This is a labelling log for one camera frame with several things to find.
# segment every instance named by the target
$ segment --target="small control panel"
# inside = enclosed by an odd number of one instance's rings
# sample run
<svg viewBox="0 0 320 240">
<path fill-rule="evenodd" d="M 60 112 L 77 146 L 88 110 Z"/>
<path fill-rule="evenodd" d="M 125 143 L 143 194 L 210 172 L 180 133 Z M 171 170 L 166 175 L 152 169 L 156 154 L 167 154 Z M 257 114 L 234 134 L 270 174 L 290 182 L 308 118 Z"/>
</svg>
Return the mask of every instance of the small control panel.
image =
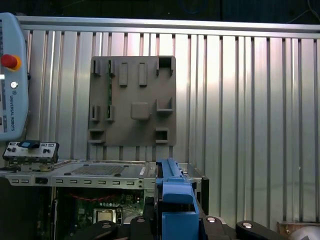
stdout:
<svg viewBox="0 0 320 240">
<path fill-rule="evenodd" d="M 56 163 L 59 144 L 55 142 L 12 141 L 7 145 L 3 159 L 11 162 Z"/>
<path fill-rule="evenodd" d="M 0 13 L 0 141 L 18 139 L 27 115 L 26 40 L 18 19 Z"/>
</svg>

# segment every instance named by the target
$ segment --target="red emergency stop button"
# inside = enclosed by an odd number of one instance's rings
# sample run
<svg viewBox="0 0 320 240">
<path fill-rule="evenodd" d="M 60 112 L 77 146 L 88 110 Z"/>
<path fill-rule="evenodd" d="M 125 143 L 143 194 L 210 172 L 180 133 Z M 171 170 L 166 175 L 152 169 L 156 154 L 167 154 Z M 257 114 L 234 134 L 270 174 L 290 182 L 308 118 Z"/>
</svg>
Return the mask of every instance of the red emergency stop button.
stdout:
<svg viewBox="0 0 320 240">
<path fill-rule="evenodd" d="M 18 70 L 21 66 L 20 58 L 15 55 L 5 54 L 1 57 L 0 61 L 2 66 L 13 71 Z"/>
</svg>

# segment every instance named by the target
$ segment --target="cable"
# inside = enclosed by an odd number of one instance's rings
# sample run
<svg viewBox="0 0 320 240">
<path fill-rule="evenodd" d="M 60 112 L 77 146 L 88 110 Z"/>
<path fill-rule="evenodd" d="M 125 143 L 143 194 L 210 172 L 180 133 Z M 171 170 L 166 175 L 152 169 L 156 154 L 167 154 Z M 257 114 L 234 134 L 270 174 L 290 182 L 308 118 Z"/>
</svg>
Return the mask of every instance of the cable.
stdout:
<svg viewBox="0 0 320 240">
<path fill-rule="evenodd" d="M 199 7 L 199 8 L 198 8 L 197 10 L 195 10 L 195 11 L 189 11 L 189 10 L 187 10 L 186 7 L 185 7 L 185 5 L 184 5 L 184 3 L 182 2 L 182 0 L 178 0 L 178 3 L 179 3 L 179 5 L 180 5 L 181 9 L 182 9 L 185 13 L 187 13 L 187 14 L 197 14 L 197 13 L 200 13 L 200 12 L 202 12 L 203 10 L 206 9 L 206 7 L 207 7 L 207 5 L 208 5 L 208 0 L 203 0 L 203 5 L 202 5 L 201 7 Z"/>
<path fill-rule="evenodd" d="M 312 12 L 312 14 L 318 19 L 318 21 L 320 22 L 320 17 L 318 15 L 318 13 L 312 9 L 311 7 L 311 4 L 310 4 L 310 0 L 307 0 L 307 3 L 308 3 L 308 7 L 309 7 L 309 10 Z"/>
<path fill-rule="evenodd" d="M 308 8 L 309 8 L 308 10 L 305 10 L 305 11 L 304 11 L 303 13 L 301 13 L 299 16 L 297 16 L 297 17 L 295 17 L 294 19 L 286 22 L 286 24 L 290 24 L 290 23 L 294 22 L 295 20 L 301 18 L 303 15 L 305 15 L 305 14 L 308 13 L 308 12 L 311 12 L 311 13 L 316 17 L 316 19 L 320 22 L 320 17 L 319 17 L 319 15 L 318 15 L 318 13 L 317 13 L 315 10 L 313 10 L 313 8 L 311 7 L 310 0 L 307 0 L 307 4 L 308 4 Z"/>
<path fill-rule="evenodd" d="M 111 196 L 105 196 L 105 197 L 99 197 L 99 198 L 86 198 L 86 197 L 80 197 L 80 196 L 74 195 L 72 193 L 69 193 L 69 195 L 71 197 L 73 197 L 74 199 L 79 199 L 79 200 L 86 201 L 86 202 L 102 202 L 102 201 L 106 201 L 110 198 L 113 198 L 115 196 L 115 195 L 111 195 Z"/>
<path fill-rule="evenodd" d="M 290 24 L 290 23 L 294 22 L 295 20 L 297 20 L 297 19 L 301 18 L 303 15 L 305 15 L 305 14 L 306 14 L 306 13 L 308 13 L 308 12 L 310 12 L 310 9 L 305 10 L 305 11 L 304 11 L 303 13 L 301 13 L 299 16 L 297 16 L 297 17 L 295 17 L 294 19 L 292 19 L 292 20 L 290 20 L 290 21 L 286 22 L 286 24 Z"/>
</svg>

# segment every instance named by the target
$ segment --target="metal enclosure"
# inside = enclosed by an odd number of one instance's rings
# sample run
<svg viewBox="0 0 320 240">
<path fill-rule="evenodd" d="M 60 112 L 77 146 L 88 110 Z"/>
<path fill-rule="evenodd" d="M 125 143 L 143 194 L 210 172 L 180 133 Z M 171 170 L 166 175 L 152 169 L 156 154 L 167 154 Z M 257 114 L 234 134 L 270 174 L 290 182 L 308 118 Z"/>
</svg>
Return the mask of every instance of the metal enclosure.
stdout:
<svg viewBox="0 0 320 240">
<path fill-rule="evenodd" d="M 19 17 L 28 37 L 28 139 L 61 159 L 174 157 L 210 179 L 210 214 L 272 229 L 318 221 L 320 26 Z M 92 56 L 176 58 L 172 147 L 87 145 Z"/>
</svg>

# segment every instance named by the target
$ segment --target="silver screw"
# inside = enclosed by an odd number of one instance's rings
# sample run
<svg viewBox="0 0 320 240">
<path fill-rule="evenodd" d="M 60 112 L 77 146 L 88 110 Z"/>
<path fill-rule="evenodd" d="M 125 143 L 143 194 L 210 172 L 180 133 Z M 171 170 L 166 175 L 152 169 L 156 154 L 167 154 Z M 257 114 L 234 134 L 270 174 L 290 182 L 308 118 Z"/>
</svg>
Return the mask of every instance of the silver screw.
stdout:
<svg viewBox="0 0 320 240">
<path fill-rule="evenodd" d="M 18 87 L 18 83 L 16 81 L 13 81 L 10 83 L 11 88 L 15 89 Z"/>
<path fill-rule="evenodd" d="M 252 229 L 252 225 L 248 222 L 242 223 L 242 226 L 244 226 L 246 229 Z"/>
<path fill-rule="evenodd" d="M 216 221 L 214 217 L 208 217 L 206 220 L 210 223 L 214 223 Z"/>
<path fill-rule="evenodd" d="M 102 228 L 103 229 L 109 229 L 109 228 L 111 228 L 111 225 L 110 224 L 105 224 L 105 225 L 102 226 Z"/>
</svg>

